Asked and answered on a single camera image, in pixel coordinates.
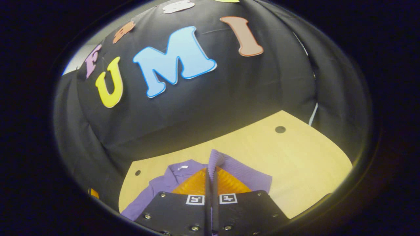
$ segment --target white wall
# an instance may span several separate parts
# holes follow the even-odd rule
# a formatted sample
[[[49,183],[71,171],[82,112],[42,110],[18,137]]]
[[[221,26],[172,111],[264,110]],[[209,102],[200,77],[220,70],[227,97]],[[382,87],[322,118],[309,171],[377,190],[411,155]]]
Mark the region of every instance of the white wall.
[[[86,44],[81,47],[73,56],[73,58],[68,63],[66,69],[64,70],[63,74],[67,74],[68,72],[75,71],[76,69],[80,68],[83,64],[84,60],[86,60],[87,56],[95,49],[96,44]]]

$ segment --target shirt collar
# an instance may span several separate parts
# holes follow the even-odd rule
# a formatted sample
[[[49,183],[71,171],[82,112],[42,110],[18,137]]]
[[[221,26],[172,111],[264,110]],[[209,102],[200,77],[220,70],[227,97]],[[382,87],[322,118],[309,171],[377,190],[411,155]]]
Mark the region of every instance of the shirt collar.
[[[167,187],[176,187],[183,181],[182,176],[192,176],[197,171],[203,169],[206,165],[203,165],[195,160],[188,160],[181,163],[176,163],[168,166],[166,169],[164,178]]]

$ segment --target purple shirt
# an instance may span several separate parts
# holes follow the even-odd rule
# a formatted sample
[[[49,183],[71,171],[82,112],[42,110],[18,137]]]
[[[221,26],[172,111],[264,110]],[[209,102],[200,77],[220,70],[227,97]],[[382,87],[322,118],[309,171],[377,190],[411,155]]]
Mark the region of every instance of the purple shirt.
[[[205,167],[208,167],[210,179],[213,181],[216,166],[233,175],[252,191],[264,190],[267,193],[270,191],[271,176],[213,149],[208,165],[188,160],[168,166],[165,174],[151,180],[149,186],[121,214],[130,220],[136,220],[158,192],[172,192],[178,185]]]

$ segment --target black cloth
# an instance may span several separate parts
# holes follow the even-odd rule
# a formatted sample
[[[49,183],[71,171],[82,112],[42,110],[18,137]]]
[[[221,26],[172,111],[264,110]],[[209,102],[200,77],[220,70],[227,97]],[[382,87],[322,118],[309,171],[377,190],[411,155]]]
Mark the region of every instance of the black cloth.
[[[181,150],[284,110],[305,123],[318,103],[313,127],[335,142],[354,162],[365,149],[372,121],[370,99],[357,65],[325,34],[289,11],[260,0],[222,4],[196,0],[195,6],[164,14],[151,8],[132,20],[133,30],[113,44],[116,28],[102,42],[96,68],[86,64],[64,75],[55,100],[58,146],[71,174],[84,188],[118,210],[118,196],[132,161]],[[243,57],[232,29],[219,20],[238,16],[264,53]],[[186,80],[178,64],[178,83],[150,99],[133,57],[145,47],[163,53],[176,30],[195,26],[195,36],[214,71]],[[115,57],[123,95],[105,107],[95,86]]]

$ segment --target foam letter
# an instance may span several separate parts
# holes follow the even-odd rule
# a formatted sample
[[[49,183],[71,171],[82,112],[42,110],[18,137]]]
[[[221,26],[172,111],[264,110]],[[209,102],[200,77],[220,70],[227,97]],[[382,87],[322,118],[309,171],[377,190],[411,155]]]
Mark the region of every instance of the foam letter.
[[[134,24],[134,21],[130,21],[127,24],[125,24],[123,27],[121,27],[120,30],[118,30],[114,35],[114,40],[112,43],[118,42],[125,34],[127,34],[130,30],[134,28],[136,24]]]
[[[220,20],[228,24],[234,31],[241,45],[239,54],[244,57],[252,57],[264,52],[264,49],[258,45],[251,30],[247,26],[248,21],[246,19],[237,16],[225,16],[220,18]]]
[[[223,3],[239,3],[239,0],[215,0]]]
[[[192,3],[190,0],[182,0],[176,3],[169,4],[163,8],[163,13],[170,14],[173,12],[177,12],[180,10],[185,10],[188,8],[192,8],[195,3]]]
[[[185,79],[192,79],[216,68],[216,62],[209,59],[198,44],[195,30],[194,26],[189,26],[173,32],[169,36],[166,54],[147,47],[134,56],[133,62],[138,63],[142,69],[148,97],[155,97],[166,89],[166,84],[160,82],[155,73],[159,73],[171,84],[178,82],[178,59],[182,63],[181,75]]]
[[[108,89],[105,84],[105,72],[102,72],[96,80],[95,86],[98,88],[99,96],[104,106],[108,108],[114,107],[123,95],[123,80],[121,79],[120,69],[118,67],[118,61],[120,57],[116,57],[108,65],[108,70],[111,72],[112,81],[114,83],[114,92],[108,93]]]
[[[89,78],[90,74],[92,74],[93,70],[95,69],[96,65],[93,63],[96,62],[98,59],[98,51],[101,49],[102,45],[99,44],[90,54],[87,56],[85,62],[86,62],[86,78]]]

